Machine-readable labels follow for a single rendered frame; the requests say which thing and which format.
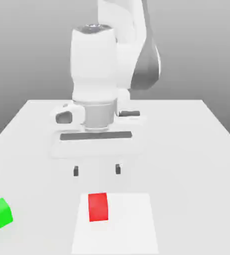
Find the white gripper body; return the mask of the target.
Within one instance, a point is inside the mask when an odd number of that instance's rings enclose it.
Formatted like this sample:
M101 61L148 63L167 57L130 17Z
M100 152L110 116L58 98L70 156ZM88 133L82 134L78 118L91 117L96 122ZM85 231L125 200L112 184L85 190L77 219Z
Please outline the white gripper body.
M77 130L57 130L50 136L48 155L56 159L111 157L124 160L143 153L143 137L132 131L131 138L61 140L61 134L75 135Z

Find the small red cube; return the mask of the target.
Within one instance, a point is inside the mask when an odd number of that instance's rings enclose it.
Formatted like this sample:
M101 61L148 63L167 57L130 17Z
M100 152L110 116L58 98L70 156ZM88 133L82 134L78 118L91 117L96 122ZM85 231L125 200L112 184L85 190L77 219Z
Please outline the small red cube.
M108 199L106 193L88 195L89 221L107 221L109 219Z

